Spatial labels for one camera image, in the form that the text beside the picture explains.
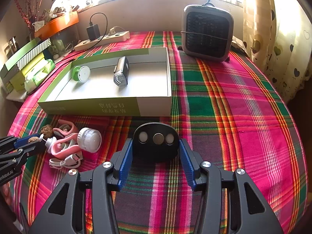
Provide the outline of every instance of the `flashlight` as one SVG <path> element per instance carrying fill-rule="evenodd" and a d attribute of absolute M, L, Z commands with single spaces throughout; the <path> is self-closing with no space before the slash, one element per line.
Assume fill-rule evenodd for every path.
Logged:
<path fill-rule="evenodd" d="M 114 70 L 114 83 L 117 86 L 126 86 L 128 84 L 129 62 L 127 57 L 121 57 Z"/>

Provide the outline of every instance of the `clear plastic cap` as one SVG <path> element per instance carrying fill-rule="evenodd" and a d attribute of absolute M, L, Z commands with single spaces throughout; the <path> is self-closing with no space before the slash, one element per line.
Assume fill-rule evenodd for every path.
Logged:
<path fill-rule="evenodd" d="M 79 131 L 77 143 L 81 149 L 95 153 L 102 143 L 102 135 L 98 130 L 83 128 Z"/>
<path fill-rule="evenodd" d="M 46 148 L 48 149 L 48 153 L 51 154 L 51 149 L 52 149 L 52 145 L 53 143 L 55 143 L 57 141 L 57 138 L 56 137 L 52 137 L 52 138 L 48 138 L 46 140 Z"/>

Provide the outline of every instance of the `black fan grille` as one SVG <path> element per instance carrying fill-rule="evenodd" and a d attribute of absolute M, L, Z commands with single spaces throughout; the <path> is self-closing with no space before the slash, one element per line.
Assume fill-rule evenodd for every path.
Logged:
<path fill-rule="evenodd" d="M 221 58 L 226 50 L 229 27 L 229 21 L 224 17 L 192 11 L 186 18 L 186 32 L 194 33 L 185 34 L 186 48 L 194 53 Z"/>

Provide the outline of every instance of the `walnut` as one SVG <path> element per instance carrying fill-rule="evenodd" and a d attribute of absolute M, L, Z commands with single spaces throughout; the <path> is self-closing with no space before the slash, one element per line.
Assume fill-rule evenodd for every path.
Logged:
<path fill-rule="evenodd" d="M 43 138 L 46 140 L 53 137 L 53 127 L 51 125 L 45 125 L 41 128 L 40 134 L 43 134 Z"/>
<path fill-rule="evenodd" d="M 34 143 L 35 141 L 38 141 L 38 140 L 39 140 L 39 137 L 34 136 L 34 137 L 31 137 L 31 138 L 28 139 L 28 143 L 29 143 L 29 144 L 30 144 L 30 143 Z"/>

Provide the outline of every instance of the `curtain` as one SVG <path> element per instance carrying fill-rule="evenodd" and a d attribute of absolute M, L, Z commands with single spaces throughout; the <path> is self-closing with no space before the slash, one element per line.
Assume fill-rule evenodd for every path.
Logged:
<path fill-rule="evenodd" d="M 243 43 L 287 103 L 312 73 L 312 25 L 297 0 L 244 0 Z"/>

